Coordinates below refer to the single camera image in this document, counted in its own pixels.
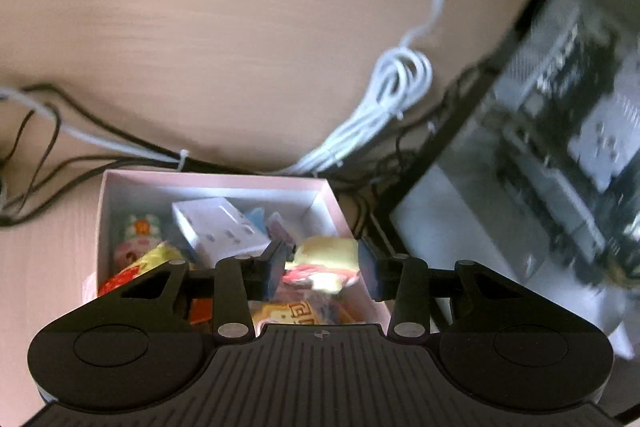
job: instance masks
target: black device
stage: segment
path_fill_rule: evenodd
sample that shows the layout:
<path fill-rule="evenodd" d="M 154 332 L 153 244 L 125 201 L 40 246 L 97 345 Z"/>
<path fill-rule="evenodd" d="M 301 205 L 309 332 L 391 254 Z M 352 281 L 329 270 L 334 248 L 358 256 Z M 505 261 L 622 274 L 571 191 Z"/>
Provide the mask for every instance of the black device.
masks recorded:
<path fill-rule="evenodd" d="M 165 263 L 55 320 L 28 362 L 48 402 L 40 426 L 615 426 L 593 403 L 611 371 L 607 338 L 577 315 L 473 262 L 433 270 L 359 243 L 380 325 L 268 325 L 248 299 L 272 295 L 286 247 L 189 272 Z M 455 323 L 430 334 L 430 298 Z M 186 320 L 212 298 L 214 325 Z"/>

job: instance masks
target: cable bundle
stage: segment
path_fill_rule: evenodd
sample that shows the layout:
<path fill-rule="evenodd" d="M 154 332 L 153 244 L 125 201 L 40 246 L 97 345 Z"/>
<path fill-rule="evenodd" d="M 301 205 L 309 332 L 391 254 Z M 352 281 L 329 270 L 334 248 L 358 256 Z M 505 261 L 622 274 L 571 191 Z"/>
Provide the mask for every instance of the cable bundle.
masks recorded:
<path fill-rule="evenodd" d="M 315 150 L 290 167 L 271 174 L 318 175 L 367 144 L 386 127 L 392 118 L 402 115 L 428 92 L 433 80 L 429 59 L 411 49 L 412 43 L 430 33 L 442 13 L 444 0 L 431 0 L 431 14 L 426 24 L 406 33 L 398 47 L 387 50 L 376 62 L 369 87 L 360 105 Z"/>
<path fill-rule="evenodd" d="M 30 96 L 31 93 L 46 92 L 60 97 L 69 107 L 79 113 L 83 118 L 93 123 L 103 131 L 117 137 L 117 140 L 82 131 L 76 127 L 69 125 L 63 121 L 58 108 L 52 103 L 42 103 L 36 98 Z M 0 171 L 14 156 L 20 138 L 25 127 L 34 117 L 39 114 L 54 121 L 54 130 L 44 152 L 42 158 L 38 162 L 36 169 L 31 177 L 28 188 L 20 195 L 13 198 L 8 197 L 6 181 L 0 182 L 0 228 L 13 227 L 26 223 L 40 214 L 45 212 L 52 204 L 58 201 L 66 193 L 73 190 L 79 184 L 88 181 L 96 176 L 100 176 L 108 169 L 122 169 L 129 167 L 155 167 L 163 169 L 173 169 L 185 172 L 208 172 L 215 174 L 247 174 L 248 171 L 243 169 L 226 167 L 218 164 L 212 164 L 189 158 L 185 151 L 173 152 L 158 145 L 140 139 L 122 129 L 106 123 L 74 100 L 64 90 L 52 84 L 35 84 L 21 90 L 11 87 L 0 87 L 0 100 L 13 100 L 14 102 L 25 105 L 30 110 L 22 120 L 18 133 L 15 137 L 14 145 L 9 153 L 0 158 Z M 51 150 L 58 140 L 60 132 L 66 132 L 84 142 L 101 146 L 113 151 L 111 155 L 91 155 L 76 156 L 60 162 L 56 165 L 43 179 L 39 180 L 38 176 L 50 155 Z M 49 182 L 56 178 L 60 172 L 69 165 L 80 162 L 101 162 L 102 165 L 92 168 L 83 174 L 80 174 L 73 180 L 63 185 L 52 196 L 47 198 L 43 203 L 37 205 L 28 212 L 23 212 L 27 201 L 39 190 L 45 187 Z"/>

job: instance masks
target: desk surface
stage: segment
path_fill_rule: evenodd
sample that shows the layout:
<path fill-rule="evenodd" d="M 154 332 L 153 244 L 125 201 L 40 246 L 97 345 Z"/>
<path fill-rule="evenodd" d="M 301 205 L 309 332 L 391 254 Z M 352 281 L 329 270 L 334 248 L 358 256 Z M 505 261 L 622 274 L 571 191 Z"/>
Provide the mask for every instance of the desk surface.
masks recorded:
<path fill-rule="evenodd" d="M 434 98 L 490 51 L 525 0 L 447 0 L 423 43 Z M 0 0 L 6 82 L 55 78 L 109 121 L 210 160 L 292 162 L 342 121 L 382 50 L 426 16 L 429 0 Z M 16 78 L 16 74 L 25 75 Z M 0 105 L 0 150 L 24 112 Z M 28 132 L 31 166 L 50 129 Z M 71 139 L 54 160 L 85 152 Z M 19 186 L 25 175 L 13 176 Z M 41 402 L 26 365 L 33 335 L 81 302 L 91 271 L 99 181 L 44 217 L 0 230 L 0 425 Z"/>

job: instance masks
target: mesh panel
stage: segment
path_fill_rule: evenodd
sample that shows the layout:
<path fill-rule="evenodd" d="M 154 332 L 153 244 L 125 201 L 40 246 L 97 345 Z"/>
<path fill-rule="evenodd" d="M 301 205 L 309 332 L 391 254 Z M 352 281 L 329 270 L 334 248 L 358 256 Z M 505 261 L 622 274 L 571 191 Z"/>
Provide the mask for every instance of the mesh panel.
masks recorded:
<path fill-rule="evenodd" d="M 609 20 L 633 41 L 640 34 L 640 0 L 547 0 L 497 83 L 498 99 L 515 110 L 555 61 L 562 61 L 568 41 L 592 20 Z"/>

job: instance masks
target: pink box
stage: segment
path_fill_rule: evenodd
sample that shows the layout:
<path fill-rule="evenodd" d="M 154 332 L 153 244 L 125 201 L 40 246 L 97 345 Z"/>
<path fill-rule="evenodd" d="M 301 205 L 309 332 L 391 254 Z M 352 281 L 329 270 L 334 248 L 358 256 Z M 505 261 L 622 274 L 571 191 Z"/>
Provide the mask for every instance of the pink box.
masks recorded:
<path fill-rule="evenodd" d="M 233 176 L 194 172 L 107 171 L 98 203 L 95 272 L 87 278 L 83 301 L 95 298 L 97 288 L 112 273 L 111 255 L 118 238 L 112 224 L 126 214 L 171 216 L 177 201 L 222 196 L 245 212 L 264 207 L 279 212 L 298 237 L 328 235 L 353 237 L 337 200 L 325 180 L 276 176 Z M 390 314 L 384 303 L 370 299 L 362 281 L 346 288 L 347 308 L 386 331 Z"/>

